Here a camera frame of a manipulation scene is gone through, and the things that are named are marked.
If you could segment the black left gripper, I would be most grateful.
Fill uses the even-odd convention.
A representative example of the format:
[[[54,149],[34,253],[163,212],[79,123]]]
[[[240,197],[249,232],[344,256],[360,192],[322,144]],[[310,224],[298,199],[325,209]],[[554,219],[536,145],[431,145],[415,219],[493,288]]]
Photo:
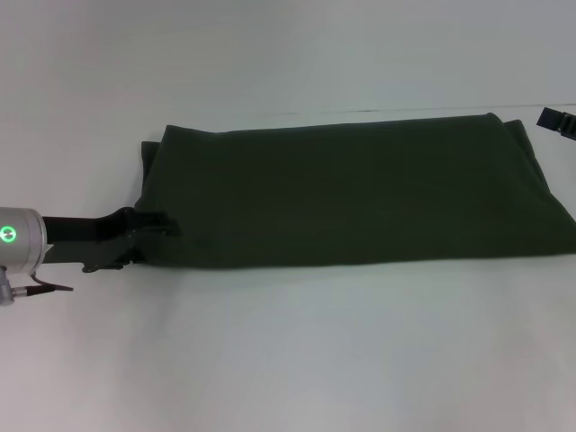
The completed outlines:
[[[49,250],[44,264],[82,264],[84,273],[120,270],[131,262],[131,235],[179,236],[163,212],[122,208],[95,219],[43,217]]]

